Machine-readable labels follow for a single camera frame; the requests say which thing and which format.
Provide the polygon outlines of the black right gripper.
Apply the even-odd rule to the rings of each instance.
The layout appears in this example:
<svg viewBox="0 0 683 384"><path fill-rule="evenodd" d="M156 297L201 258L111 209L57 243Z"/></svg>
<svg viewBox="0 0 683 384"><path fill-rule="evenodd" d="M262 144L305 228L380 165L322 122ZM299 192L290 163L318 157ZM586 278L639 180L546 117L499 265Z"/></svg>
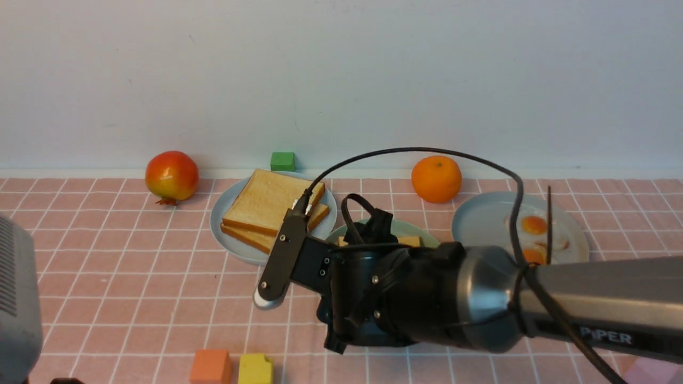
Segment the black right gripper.
<svg viewBox="0 0 683 384"><path fill-rule="evenodd" d="M363 239L363 245L391 244L373 250L340 251L339 246L306 236L291 282L320 294L316 316L327 325L324 348L344 354L348 346L402 348L414 341L395 331L385 331L374 316L371 307L354 325L350 321L366 289L372 285L373 269L390 251L397 249L398 239L391 234L393 214L373 209L367 222L353 222Z"/></svg>

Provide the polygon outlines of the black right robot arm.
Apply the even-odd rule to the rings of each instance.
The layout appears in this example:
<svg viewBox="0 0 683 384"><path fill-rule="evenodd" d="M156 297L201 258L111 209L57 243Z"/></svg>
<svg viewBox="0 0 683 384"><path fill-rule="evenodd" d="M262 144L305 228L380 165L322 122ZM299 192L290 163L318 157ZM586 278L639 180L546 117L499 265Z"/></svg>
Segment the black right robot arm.
<svg viewBox="0 0 683 384"><path fill-rule="evenodd" d="M271 260L275 294L321 295L325 348L436 343L504 353L522 337L573 342L681 363L681 258L534 266L500 246L407 246L388 214L357 223L362 242L335 246L287 213Z"/></svg>

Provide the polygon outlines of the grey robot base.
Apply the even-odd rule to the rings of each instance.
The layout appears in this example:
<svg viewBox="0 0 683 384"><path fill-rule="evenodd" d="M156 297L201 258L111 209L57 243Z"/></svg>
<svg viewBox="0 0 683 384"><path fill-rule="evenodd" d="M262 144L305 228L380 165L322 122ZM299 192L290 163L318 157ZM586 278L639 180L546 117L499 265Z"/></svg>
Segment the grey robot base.
<svg viewBox="0 0 683 384"><path fill-rule="evenodd" d="M1 382L25 383L41 356L43 330L31 234L1 216Z"/></svg>

